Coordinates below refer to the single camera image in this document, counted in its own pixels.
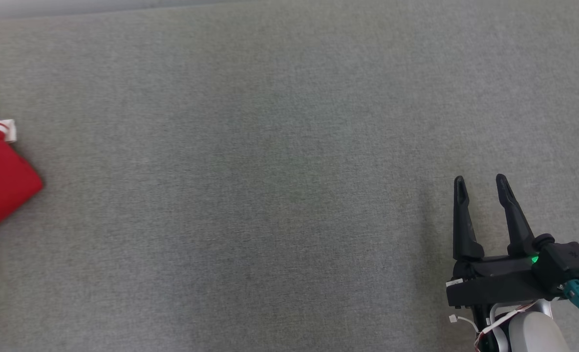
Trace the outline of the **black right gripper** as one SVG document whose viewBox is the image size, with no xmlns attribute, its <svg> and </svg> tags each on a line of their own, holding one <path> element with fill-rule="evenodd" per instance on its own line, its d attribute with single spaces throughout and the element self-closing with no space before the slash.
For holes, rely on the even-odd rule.
<svg viewBox="0 0 579 352">
<path fill-rule="evenodd" d="M 467 187 L 463 176 L 457 176 L 453 190 L 454 283 L 446 288 L 450 306 L 494 305 L 547 298 L 547 291 L 533 274 L 533 259 L 528 258 L 536 254 L 530 225 L 506 176 L 497 174 L 495 183 L 510 237 L 508 256 L 524 258 L 484 258 L 484 248 L 475 238 Z"/>
</svg>

